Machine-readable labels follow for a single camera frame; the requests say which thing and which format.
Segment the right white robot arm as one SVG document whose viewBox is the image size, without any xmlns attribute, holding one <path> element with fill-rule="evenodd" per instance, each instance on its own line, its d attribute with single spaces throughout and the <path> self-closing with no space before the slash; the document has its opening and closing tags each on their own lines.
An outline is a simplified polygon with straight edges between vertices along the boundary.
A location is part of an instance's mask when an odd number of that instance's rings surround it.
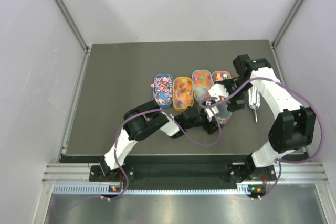
<svg viewBox="0 0 336 224">
<path fill-rule="evenodd" d="M 235 112 L 243 109 L 244 93 L 249 88 L 256 88 L 275 118 L 268 141 L 244 161 L 243 178 L 256 180 L 264 174 L 264 168 L 271 166 L 275 160 L 312 143 L 316 114 L 281 87 L 265 58 L 251 60 L 247 54 L 239 55 L 233 60 L 233 65 L 238 76 L 224 81 L 224 87 L 231 96 L 227 101 L 228 110 Z"/>
</svg>

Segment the clear plastic jar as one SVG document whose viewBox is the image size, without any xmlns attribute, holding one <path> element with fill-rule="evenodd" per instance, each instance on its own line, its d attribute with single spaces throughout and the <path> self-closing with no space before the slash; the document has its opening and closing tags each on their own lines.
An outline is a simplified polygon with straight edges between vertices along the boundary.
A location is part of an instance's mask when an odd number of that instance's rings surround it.
<svg viewBox="0 0 336 224">
<path fill-rule="evenodd" d="M 228 122 L 228 119 L 219 118 L 219 122 L 221 125 L 225 125 Z"/>
</svg>

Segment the clear round jar lid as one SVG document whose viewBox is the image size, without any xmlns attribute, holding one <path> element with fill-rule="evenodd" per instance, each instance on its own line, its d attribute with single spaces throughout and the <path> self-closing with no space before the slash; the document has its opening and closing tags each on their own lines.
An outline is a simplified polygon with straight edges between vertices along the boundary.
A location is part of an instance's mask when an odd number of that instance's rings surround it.
<svg viewBox="0 0 336 224">
<path fill-rule="evenodd" d="M 228 104 L 226 102 L 221 103 L 220 105 L 215 106 L 217 109 L 216 116 L 220 121 L 229 120 L 232 113 L 228 109 Z"/>
</svg>

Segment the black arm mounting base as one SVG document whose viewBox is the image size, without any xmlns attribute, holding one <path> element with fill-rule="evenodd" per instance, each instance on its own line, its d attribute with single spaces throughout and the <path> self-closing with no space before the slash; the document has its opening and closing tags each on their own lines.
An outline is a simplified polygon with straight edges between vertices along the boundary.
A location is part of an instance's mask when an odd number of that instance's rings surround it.
<svg viewBox="0 0 336 224">
<path fill-rule="evenodd" d="M 244 181 L 276 180 L 273 166 L 261 168 L 254 174 L 248 174 L 243 164 L 127 164 L 123 166 L 125 174 L 117 168 L 103 173 L 100 165 L 93 165 L 89 173 L 91 182 L 124 182 L 125 176 L 130 181 L 140 181 L 145 178 L 211 178 L 227 183 L 241 183 Z"/>
</svg>

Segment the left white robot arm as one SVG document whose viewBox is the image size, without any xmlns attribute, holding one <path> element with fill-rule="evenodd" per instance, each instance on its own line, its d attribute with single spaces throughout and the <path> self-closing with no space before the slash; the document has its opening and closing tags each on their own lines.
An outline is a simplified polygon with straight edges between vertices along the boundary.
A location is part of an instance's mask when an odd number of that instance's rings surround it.
<svg viewBox="0 0 336 224">
<path fill-rule="evenodd" d="M 212 106 L 215 102 L 202 103 L 202 109 L 189 106 L 178 116 L 166 113 L 154 100 L 140 105 L 124 115 L 124 122 L 117 130 L 112 148 L 100 159 L 101 174 L 107 180 L 114 180 L 119 168 L 137 142 L 161 131 L 172 139 L 181 137 L 186 130 L 202 127 L 211 135 L 221 128 L 220 110 Z"/>
</svg>

